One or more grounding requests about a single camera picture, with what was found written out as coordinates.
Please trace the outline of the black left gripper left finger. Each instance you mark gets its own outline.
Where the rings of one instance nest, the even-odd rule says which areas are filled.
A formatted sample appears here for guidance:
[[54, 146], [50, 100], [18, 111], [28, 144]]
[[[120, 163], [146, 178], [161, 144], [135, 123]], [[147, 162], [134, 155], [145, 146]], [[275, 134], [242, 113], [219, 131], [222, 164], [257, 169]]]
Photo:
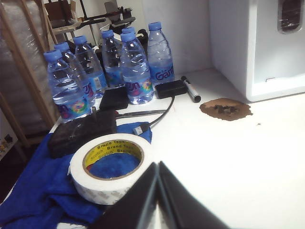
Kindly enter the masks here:
[[91, 227], [93, 229], [145, 229], [157, 203], [158, 166], [151, 163], [146, 171], [113, 206]]

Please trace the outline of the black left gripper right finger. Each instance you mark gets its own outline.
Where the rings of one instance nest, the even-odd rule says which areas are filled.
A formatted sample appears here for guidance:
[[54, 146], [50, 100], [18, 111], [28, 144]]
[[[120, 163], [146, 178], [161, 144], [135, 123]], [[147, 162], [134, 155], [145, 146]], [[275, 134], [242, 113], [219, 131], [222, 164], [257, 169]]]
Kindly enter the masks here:
[[158, 202], [169, 229], [229, 228], [192, 196], [164, 162], [158, 167]]

